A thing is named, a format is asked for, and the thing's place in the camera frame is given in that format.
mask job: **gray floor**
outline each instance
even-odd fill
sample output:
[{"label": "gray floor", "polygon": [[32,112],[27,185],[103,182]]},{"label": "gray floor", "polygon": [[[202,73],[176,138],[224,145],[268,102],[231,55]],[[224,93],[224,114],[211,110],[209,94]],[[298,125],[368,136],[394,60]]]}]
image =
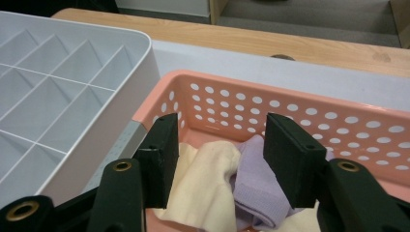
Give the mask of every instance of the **gray floor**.
[{"label": "gray floor", "polygon": [[218,25],[400,47],[389,0],[229,0]]}]

